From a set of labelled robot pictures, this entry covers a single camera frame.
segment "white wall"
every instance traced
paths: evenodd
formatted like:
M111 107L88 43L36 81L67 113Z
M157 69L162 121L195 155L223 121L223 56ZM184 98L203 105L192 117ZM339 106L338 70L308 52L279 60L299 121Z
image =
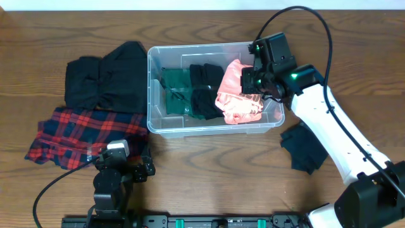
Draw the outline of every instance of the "white wall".
M0 0L20 10L280 10L301 5L316 10L405 10L405 0Z

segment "green clothing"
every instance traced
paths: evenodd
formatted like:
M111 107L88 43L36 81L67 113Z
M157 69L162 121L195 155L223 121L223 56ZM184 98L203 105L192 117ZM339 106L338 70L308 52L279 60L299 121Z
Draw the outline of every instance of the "green clothing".
M203 115L193 115L191 95L193 92L189 69L163 69L160 84L166 91L167 114L189 115L204 119Z

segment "cable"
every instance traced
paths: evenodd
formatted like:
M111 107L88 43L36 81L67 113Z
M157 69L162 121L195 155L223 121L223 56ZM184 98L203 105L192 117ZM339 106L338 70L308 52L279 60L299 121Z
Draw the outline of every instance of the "cable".
M83 165L79 165L77 168L72 169L69 172L66 172L64 174L62 174L60 177L56 178L55 180L53 180L51 183L49 183L37 196L37 198L34 201L34 205L32 207L32 216L34 216L34 221L35 224L37 225L38 228L42 228L41 224L39 223L38 220L38 215L37 215L37 205L38 205L38 201L41 198L41 196L46 192L46 190L48 190L53 184L55 184L58 180L66 177L67 175L73 173L74 171L80 170L81 168L85 167L86 165L96 161L97 159L99 159L99 157L97 156L96 158L91 159L90 161L85 162Z
M265 25L263 25L263 27L261 28L258 36L256 37L256 40L260 39L261 34L263 33L263 31L265 30L265 28L267 27L267 25L274 19L276 18L278 15L286 12L286 11L290 11L290 10L306 10L312 14L314 14L322 23L323 27L325 28L325 31L327 33L328 36L328 43L329 43L329 53L328 53L328 63L327 63L327 69L325 72L325 79L324 79L324 85L323 85L323 96L325 98L325 104L328 107L328 110L330 112L330 114L333 116L333 118L335 119L335 121L337 122L337 124L339 125L339 127L343 130L343 132L346 133L346 135L349 137L349 139L354 143L354 145L356 145L356 147L360 150L360 152L362 152L362 154L364 154L364 156L366 157L366 159L368 159L372 165L375 166L375 168L377 168L377 170L385 177L385 179L392 185L392 187L394 187L394 189L404 198L405 200L405 194L402 192L402 190L399 188L399 186L391 179L391 177L386 173L386 171L370 156L370 154L367 153L367 151L361 147L360 143L357 142L357 140L352 136L352 134L350 134L350 132L344 127L343 123L339 120L339 118L337 117L335 111L333 110L333 106L330 104L329 99L328 99L328 92L327 92L327 88L328 88L328 79L329 79L329 71L330 71L330 65L332 63L332 36L330 35L330 31L329 31L329 27L326 23L326 21L322 18L322 16L315 10L305 7L305 6L291 6L285 9L280 10L279 12L275 13L266 23Z

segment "red and black flannel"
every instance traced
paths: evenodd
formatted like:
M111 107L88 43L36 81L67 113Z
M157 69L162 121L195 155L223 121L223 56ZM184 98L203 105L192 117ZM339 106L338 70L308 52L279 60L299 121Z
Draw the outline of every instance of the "red and black flannel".
M119 139L128 141L134 157L142 153L148 133L143 114L56 108L50 120L38 123L37 137L25 159L38 164L51 160L63 169L73 169Z

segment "green clamp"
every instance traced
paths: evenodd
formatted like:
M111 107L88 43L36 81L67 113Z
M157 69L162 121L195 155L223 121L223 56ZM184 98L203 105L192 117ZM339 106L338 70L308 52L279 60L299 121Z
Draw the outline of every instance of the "green clamp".
M176 219L176 228L184 228L184 220Z
M266 228L266 220L265 219L258 219L258 228Z

